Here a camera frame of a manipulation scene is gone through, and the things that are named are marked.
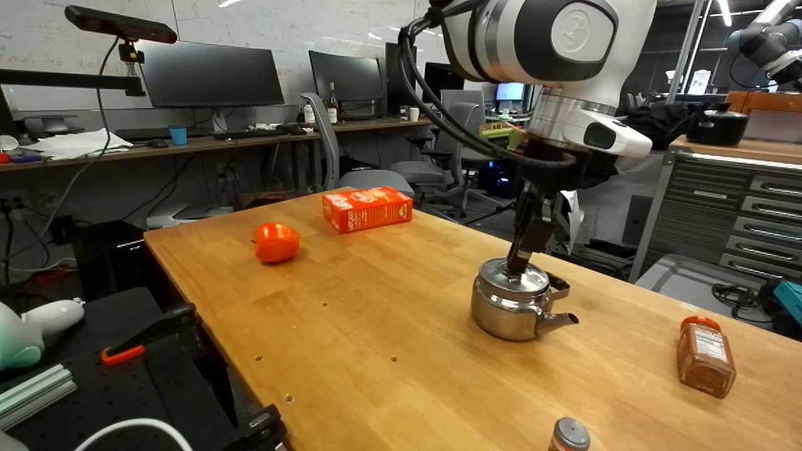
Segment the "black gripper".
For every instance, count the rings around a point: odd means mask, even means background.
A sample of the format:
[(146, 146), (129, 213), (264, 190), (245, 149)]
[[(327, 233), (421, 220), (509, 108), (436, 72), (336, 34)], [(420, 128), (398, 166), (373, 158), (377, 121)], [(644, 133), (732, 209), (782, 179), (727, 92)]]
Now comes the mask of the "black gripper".
[(542, 139), (530, 139), (517, 154), (515, 166), (522, 181), (517, 225), (524, 228), (509, 249), (507, 273), (520, 279), (532, 259), (532, 252), (549, 253), (556, 225), (537, 220), (532, 224), (544, 200), (561, 190), (594, 189), (609, 181), (618, 169), (618, 156), (561, 149)]

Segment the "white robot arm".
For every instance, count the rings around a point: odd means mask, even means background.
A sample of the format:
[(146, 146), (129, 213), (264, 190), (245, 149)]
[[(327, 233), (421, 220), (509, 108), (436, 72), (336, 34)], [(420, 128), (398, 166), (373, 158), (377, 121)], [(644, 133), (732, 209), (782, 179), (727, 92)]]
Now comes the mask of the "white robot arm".
[(440, 0), (435, 9), (460, 76), (542, 91), (530, 121), (534, 143), (515, 156), (526, 189), (509, 275), (522, 275), (552, 239), (552, 224), (537, 216), (542, 200), (572, 190), (593, 154), (653, 151), (618, 111), (655, 14), (656, 0)]

